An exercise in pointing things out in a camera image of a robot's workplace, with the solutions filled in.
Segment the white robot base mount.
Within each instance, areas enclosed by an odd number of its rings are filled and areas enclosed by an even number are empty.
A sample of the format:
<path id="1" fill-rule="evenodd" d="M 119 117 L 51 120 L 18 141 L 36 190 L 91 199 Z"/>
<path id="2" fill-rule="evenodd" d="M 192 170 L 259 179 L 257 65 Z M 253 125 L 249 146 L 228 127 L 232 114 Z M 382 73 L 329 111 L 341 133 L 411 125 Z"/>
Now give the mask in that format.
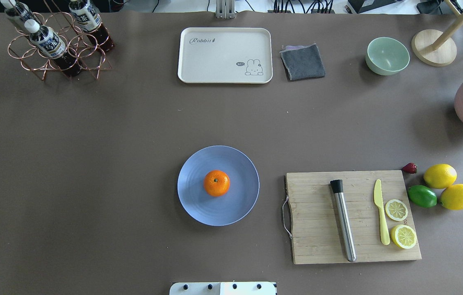
<path id="1" fill-rule="evenodd" d="M 172 284 L 170 295 L 276 295 L 275 282 L 177 282 Z"/>

